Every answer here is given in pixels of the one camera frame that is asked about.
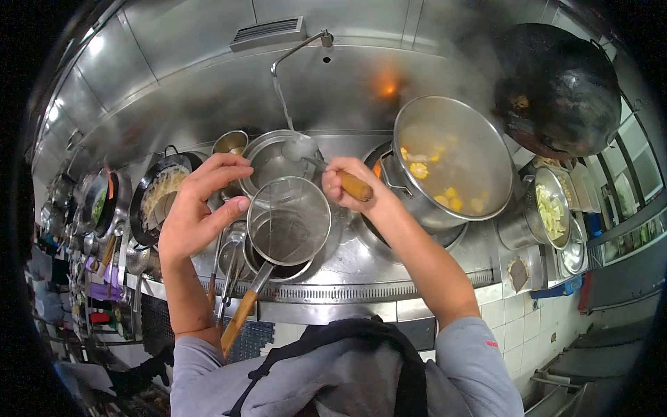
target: black apron strap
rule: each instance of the black apron strap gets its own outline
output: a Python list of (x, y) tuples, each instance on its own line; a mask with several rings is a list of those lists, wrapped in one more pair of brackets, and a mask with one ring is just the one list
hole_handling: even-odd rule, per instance
[(379, 316), (372, 320), (352, 318), (329, 323), (326, 326), (309, 326), (294, 343), (269, 351), (264, 363), (248, 374), (251, 380), (241, 397), (229, 412), (231, 417), (241, 416), (241, 407), (257, 382), (269, 374), (276, 362), (303, 356), (313, 350), (346, 338), (362, 338), (378, 345), (388, 341), (402, 356), (403, 366), (396, 388), (394, 416), (426, 417), (426, 371), (424, 361), (408, 338), (394, 325), (385, 324)]

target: black wok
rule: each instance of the black wok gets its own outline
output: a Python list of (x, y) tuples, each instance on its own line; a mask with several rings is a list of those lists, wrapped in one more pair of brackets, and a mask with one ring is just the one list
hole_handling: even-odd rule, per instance
[[(109, 188), (107, 188), (107, 196), (106, 200), (104, 201), (104, 205), (102, 206), (102, 212), (99, 215), (99, 220), (95, 224), (95, 236), (98, 238), (101, 238), (107, 233), (107, 230), (109, 229), (109, 226), (111, 226), (111, 222), (113, 221), (113, 214), (116, 211), (116, 203), (118, 202), (118, 175), (115, 172), (111, 173), (111, 183), (113, 184), (113, 189), (116, 190), (115, 193), (113, 193), (113, 196), (109, 196)], [(89, 212), (85, 210), (83, 212), (86, 216), (89, 215)]]
[[(170, 147), (172, 147), (176, 153), (166, 156), (167, 149)], [(160, 231), (157, 228), (148, 229), (143, 226), (146, 224), (146, 216), (151, 215), (150, 213), (143, 213), (141, 210), (141, 200), (143, 199), (146, 190), (153, 181), (157, 179), (159, 173), (169, 167), (181, 166), (191, 173), (201, 165), (201, 159), (193, 153), (178, 153), (173, 145), (167, 146), (167, 149), (165, 149), (165, 157), (151, 166), (143, 178), (141, 178), (139, 185), (137, 185), (137, 189), (134, 191), (132, 202), (129, 206), (129, 225), (132, 230), (132, 235), (138, 243), (138, 250), (157, 244), (160, 237)]]
[(618, 78), (606, 54), (560, 28), (515, 25), (496, 39), (496, 109), (505, 132), (556, 159), (590, 156), (618, 128)]

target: gray long-sleeve shirt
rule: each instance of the gray long-sleeve shirt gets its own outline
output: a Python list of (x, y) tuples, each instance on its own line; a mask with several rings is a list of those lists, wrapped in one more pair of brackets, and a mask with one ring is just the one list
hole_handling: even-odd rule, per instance
[[(426, 363), (433, 416), (519, 416), (512, 384), (493, 333), (477, 317), (456, 320), (436, 339), (438, 363)], [(222, 366), (219, 350), (184, 336), (174, 349), (172, 416), (220, 416), (250, 383), (265, 358)], [(242, 416), (293, 416), (313, 400), (325, 416), (393, 416), (401, 356), (385, 342), (377, 350), (348, 338), (273, 365), (246, 398)]]
[(31, 258), (27, 262), (28, 270), (35, 281), (51, 281), (51, 264), (53, 258), (41, 251), (36, 245), (33, 245)]

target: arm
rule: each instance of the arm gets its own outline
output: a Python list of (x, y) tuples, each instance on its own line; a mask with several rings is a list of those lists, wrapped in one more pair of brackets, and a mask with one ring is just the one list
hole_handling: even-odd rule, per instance
[(194, 336), (220, 347), (213, 309), (199, 283), (190, 256), (201, 252), (250, 201), (235, 197), (211, 213), (206, 200), (230, 181), (250, 176), (250, 162), (239, 155), (215, 153), (181, 183), (158, 243), (171, 328), (178, 339)]
[(36, 245), (33, 245), (31, 259), (27, 262), (27, 265), (33, 280), (41, 281), (46, 279), (47, 265), (51, 265), (51, 257), (42, 252)]
[(437, 367), (459, 390), (473, 416), (521, 416), (521, 395), (494, 342), (481, 318), (450, 323), (436, 338)]
[[(367, 203), (340, 189), (336, 171), (343, 169), (373, 188)], [(322, 177), (327, 196), (364, 214), (406, 266), (440, 329), (462, 317), (480, 316), (473, 287), (454, 258), (438, 245), (405, 209), (401, 201), (360, 160), (335, 158)]]

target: person's left hand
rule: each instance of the person's left hand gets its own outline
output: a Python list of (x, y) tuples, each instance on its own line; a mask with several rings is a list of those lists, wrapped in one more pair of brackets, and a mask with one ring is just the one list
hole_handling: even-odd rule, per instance
[(250, 161), (233, 153), (215, 153), (188, 175), (160, 231), (160, 263), (179, 262), (201, 252), (222, 229), (248, 209), (247, 197), (234, 197), (211, 213), (206, 200), (230, 181), (252, 174)]

